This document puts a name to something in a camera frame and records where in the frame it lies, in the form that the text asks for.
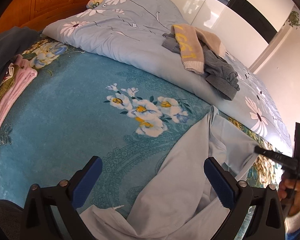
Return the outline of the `light blue long-sleeve shirt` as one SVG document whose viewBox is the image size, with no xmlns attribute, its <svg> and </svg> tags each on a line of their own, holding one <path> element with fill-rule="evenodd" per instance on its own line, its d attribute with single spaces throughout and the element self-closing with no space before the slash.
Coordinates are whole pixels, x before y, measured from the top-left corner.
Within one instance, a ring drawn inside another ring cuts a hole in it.
<svg viewBox="0 0 300 240">
<path fill-rule="evenodd" d="M 117 207 L 91 206 L 81 219 L 96 239 L 210 239 L 228 211 L 204 174 L 204 161 L 214 157 L 241 179 L 256 160 L 256 144 L 211 107 L 170 150 L 127 218 Z"/>
</svg>

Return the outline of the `grey sweatshirt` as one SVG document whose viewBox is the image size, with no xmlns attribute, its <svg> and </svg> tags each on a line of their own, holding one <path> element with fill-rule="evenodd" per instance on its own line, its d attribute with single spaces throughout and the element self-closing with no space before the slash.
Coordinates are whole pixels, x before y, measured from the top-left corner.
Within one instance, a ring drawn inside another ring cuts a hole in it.
<svg viewBox="0 0 300 240">
<path fill-rule="evenodd" d="M 222 57 L 210 50 L 203 41 L 199 40 L 199 43 L 205 58 L 205 80 L 218 90 L 218 93 L 223 99 L 232 101 L 240 90 L 237 72 Z"/>
</svg>

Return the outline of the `teal floral bed sheet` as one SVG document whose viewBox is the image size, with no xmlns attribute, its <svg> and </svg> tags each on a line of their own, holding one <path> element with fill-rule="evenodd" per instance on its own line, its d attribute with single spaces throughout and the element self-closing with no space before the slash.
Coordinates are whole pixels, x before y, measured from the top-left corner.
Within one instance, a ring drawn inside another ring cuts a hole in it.
<svg viewBox="0 0 300 240">
<path fill-rule="evenodd" d="M 231 101 L 184 69 L 168 50 L 143 59 L 145 69 L 45 38 L 25 52 L 37 76 L 0 126 L 0 199 L 25 203 L 31 184 L 71 177 L 93 155 L 103 170 L 86 206 L 120 205 L 127 216 L 175 143 L 211 105 L 263 146 L 290 142 L 262 81 L 238 59 Z"/>
</svg>

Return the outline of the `olive patterned folded garment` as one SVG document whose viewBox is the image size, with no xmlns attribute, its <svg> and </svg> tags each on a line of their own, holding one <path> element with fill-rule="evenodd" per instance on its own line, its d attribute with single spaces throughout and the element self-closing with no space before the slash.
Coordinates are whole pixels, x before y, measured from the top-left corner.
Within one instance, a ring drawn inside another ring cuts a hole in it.
<svg viewBox="0 0 300 240">
<path fill-rule="evenodd" d="M 8 79 L 7 81 L 3 82 L 0 85 L 0 101 L 2 100 L 3 96 L 7 93 L 7 91 L 13 86 L 13 84 L 15 83 L 15 78 L 19 69 L 19 66 L 16 64 L 12 64 L 10 66 L 10 68 L 13 69 L 13 75 L 10 79 Z"/>
</svg>

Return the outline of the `white black sliding wardrobe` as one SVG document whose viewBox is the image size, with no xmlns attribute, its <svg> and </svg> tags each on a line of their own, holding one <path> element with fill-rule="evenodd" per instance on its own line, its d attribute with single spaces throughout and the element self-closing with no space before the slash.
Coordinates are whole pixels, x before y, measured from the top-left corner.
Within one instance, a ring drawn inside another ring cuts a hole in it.
<svg viewBox="0 0 300 240">
<path fill-rule="evenodd" d="M 226 50 L 251 67 L 268 42 L 244 18 L 218 0 L 171 0 L 190 25 L 216 34 Z"/>
</svg>

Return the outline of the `green hanging plant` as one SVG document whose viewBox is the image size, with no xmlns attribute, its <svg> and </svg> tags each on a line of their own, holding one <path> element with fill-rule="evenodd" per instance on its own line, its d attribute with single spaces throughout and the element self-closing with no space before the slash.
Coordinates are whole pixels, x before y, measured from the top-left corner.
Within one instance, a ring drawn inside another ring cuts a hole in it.
<svg viewBox="0 0 300 240">
<path fill-rule="evenodd" d="M 300 17 L 299 13 L 295 10 L 290 12 L 290 15 L 287 18 L 287 23 L 290 27 L 295 29 L 300 29 Z"/>
</svg>

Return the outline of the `beige knit sweater yellow letters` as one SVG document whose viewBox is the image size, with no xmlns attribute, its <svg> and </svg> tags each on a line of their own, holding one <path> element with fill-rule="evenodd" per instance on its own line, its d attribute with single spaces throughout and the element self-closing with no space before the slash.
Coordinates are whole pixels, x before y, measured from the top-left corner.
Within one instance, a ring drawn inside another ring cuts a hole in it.
<svg viewBox="0 0 300 240">
<path fill-rule="evenodd" d="M 226 48 L 214 33 L 188 24 L 174 24 L 171 26 L 171 34 L 174 34 L 179 44 L 181 61 L 188 71 L 199 75 L 204 73 L 205 58 L 201 42 L 216 55 L 225 56 Z"/>
</svg>

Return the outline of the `folded pink garment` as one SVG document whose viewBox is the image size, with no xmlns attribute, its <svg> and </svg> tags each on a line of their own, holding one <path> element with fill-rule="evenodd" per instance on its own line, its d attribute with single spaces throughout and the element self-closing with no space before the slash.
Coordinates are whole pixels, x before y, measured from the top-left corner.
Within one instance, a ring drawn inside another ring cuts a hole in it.
<svg viewBox="0 0 300 240">
<path fill-rule="evenodd" d="M 20 54 L 17 55 L 14 64 L 18 66 L 18 69 L 15 72 L 13 85 L 0 99 L 0 128 L 13 104 L 38 74 L 35 69 L 30 67 L 29 60 Z"/>
</svg>

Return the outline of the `dark folded garment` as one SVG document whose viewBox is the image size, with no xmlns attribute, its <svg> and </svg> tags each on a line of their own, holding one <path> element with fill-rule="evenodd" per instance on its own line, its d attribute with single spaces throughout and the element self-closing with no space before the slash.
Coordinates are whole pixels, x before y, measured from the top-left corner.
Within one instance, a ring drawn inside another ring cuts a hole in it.
<svg viewBox="0 0 300 240">
<path fill-rule="evenodd" d="M 28 27 L 13 27 L 0 34 L 0 84 L 12 59 L 38 40 L 39 32 Z"/>
</svg>

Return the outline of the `light blue floral quilt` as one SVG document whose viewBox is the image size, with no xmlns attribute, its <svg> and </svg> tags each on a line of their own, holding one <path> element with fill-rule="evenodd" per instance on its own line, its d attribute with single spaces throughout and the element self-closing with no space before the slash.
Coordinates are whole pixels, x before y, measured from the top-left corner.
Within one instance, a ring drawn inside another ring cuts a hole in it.
<svg viewBox="0 0 300 240">
<path fill-rule="evenodd" d="M 240 32 L 221 40 L 222 58 L 237 73 L 232 100 L 212 83 L 217 76 L 186 70 L 181 56 L 163 47 L 164 34 L 185 19 L 171 0 L 104 0 L 96 9 L 58 20 L 43 33 L 54 40 L 130 64 L 177 85 L 216 106 L 278 150 L 291 154 L 292 142 L 264 83 L 232 53 Z"/>
</svg>

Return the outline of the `orange wooden headboard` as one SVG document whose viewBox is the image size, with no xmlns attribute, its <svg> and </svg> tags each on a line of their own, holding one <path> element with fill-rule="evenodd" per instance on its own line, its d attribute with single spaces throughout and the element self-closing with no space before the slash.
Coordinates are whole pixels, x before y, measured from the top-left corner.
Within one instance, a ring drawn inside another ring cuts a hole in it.
<svg viewBox="0 0 300 240">
<path fill-rule="evenodd" d="M 12 27 L 42 30 L 50 23 L 85 11 L 89 0 L 12 0 L 0 16 L 0 33 Z"/>
</svg>

